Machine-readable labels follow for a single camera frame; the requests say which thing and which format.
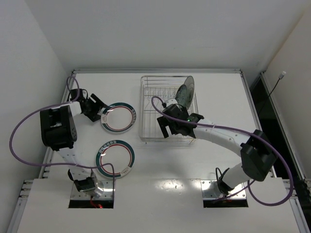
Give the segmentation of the white plate grey rim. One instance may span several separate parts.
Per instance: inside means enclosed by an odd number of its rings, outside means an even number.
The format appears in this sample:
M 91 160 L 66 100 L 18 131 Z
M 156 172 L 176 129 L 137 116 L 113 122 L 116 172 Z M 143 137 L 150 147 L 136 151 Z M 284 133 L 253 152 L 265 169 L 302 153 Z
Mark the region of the white plate grey rim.
M 194 78 L 192 76 L 188 76 L 184 83 L 187 86 L 187 100 L 186 100 L 186 109 L 189 109 L 192 103 L 192 99 L 194 96 L 194 90 L 195 90 L 195 84 L 194 84 Z

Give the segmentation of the blue patterned plate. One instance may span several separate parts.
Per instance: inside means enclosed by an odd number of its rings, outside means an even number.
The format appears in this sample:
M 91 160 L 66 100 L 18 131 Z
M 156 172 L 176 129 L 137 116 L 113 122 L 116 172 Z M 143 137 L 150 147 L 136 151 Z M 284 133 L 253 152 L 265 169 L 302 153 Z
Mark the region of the blue patterned plate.
M 181 106 L 186 106 L 187 100 L 187 86 L 185 84 L 181 85 L 175 95 L 175 100 Z

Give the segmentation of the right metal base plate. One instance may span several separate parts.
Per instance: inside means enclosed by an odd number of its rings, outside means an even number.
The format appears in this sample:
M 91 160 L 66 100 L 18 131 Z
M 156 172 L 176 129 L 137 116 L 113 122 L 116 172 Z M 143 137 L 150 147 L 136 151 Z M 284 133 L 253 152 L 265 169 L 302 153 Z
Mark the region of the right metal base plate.
M 237 185 L 233 190 L 228 192 L 228 195 L 220 192 L 216 180 L 201 180 L 201 189 L 203 200 L 217 200 L 221 198 L 229 200 L 246 200 L 244 184 Z

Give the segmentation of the metal base plate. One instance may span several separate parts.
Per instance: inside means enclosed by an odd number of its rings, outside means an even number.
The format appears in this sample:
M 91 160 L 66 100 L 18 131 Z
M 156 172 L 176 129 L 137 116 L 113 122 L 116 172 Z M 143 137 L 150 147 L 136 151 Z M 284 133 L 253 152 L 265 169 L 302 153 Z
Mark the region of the metal base plate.
M 228 195 L 220 192 L 216 180 L 201 180 L 201 189 L 203 200 L 217 200 L 221 198 L 229 200 L 246 200 L 244 184 L 237 185 L 233 190 L 228 192 Z
M 71 188 L 70 200 L 112 200 L 113 199 L 113 181 L 99 180 L 99 187 L 92 192 L 79 192 L 73 184 Z

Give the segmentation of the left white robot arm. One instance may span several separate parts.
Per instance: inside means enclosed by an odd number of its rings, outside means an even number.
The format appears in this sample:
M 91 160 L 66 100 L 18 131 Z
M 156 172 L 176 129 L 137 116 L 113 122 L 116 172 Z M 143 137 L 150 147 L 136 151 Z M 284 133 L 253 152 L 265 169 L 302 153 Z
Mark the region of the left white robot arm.
M 77 191 L 98 196 L 102 193 L 102 183 L 97 180 L 93 169 L 84 168 L 79 162 L 74 117 L 83 114 L 96 122 L 108 105 L 94 94 L 84 95 L 86 92 L 85 89 L 71 89 L 69 103 L 40 111 L 41 139 L 46 147 L 58 152 L 68 164 L 68 177 L 74 182 Z

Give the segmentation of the green red rim plate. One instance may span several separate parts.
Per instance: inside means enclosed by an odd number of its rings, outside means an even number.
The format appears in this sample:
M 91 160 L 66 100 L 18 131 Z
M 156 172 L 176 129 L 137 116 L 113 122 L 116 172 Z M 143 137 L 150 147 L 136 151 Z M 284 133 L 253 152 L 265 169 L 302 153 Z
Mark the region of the green red rim plate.
M 133 127 L 136 118 L 136 111 L 130 104 L 116 102 L 103 110 L 101 125 L 110 133 L 124 133 Z
M 98 172 L 106 178 L 122 178 L 127 175 L 135 162 L 135 152 L 130 144 L 112 140 L 100 147 L 95 158 Z

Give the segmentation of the wire dish rack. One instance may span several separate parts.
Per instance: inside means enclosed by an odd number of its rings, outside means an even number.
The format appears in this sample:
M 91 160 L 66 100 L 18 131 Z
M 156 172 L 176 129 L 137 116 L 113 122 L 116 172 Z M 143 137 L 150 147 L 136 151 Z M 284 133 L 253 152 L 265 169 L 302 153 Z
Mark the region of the wire dish rack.
M 139 137 L 145 142 L 190 144 L 190 120 L 198 115 L 194 78 L 191 75 L 145 75 L 140 81 Z

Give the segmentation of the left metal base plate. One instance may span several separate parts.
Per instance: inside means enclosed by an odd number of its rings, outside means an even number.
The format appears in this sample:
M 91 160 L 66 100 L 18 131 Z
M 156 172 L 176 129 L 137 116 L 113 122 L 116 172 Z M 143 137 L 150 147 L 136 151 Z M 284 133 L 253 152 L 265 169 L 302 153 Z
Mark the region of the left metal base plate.
M 113 181 L 99 180 L 99 187 L 92 192 L 79 192 L 73 184 L 71 188 L 70 200 L 112 200 L 113 199 Z

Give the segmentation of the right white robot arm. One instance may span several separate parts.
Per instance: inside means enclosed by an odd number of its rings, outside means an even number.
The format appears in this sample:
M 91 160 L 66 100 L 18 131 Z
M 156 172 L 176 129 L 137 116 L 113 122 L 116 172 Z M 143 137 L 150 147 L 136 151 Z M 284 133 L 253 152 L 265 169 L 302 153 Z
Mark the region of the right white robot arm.
M 227 196 L 237 185 L 248 180 L 262 182 L 276 161 L 272 150 L 264 144 L 266 135 L 255 130 L 252 135 L 217 128 L 216 124 L 202 115 L 188 114 L 187 109 L 176 100 L 162 102 L 162 116 L 157 118 L 165 138 L 169 134 L 190 136 L 226 148 L 241 158 L 241 162 L 226 169 L 211 184 L 212 193 Z

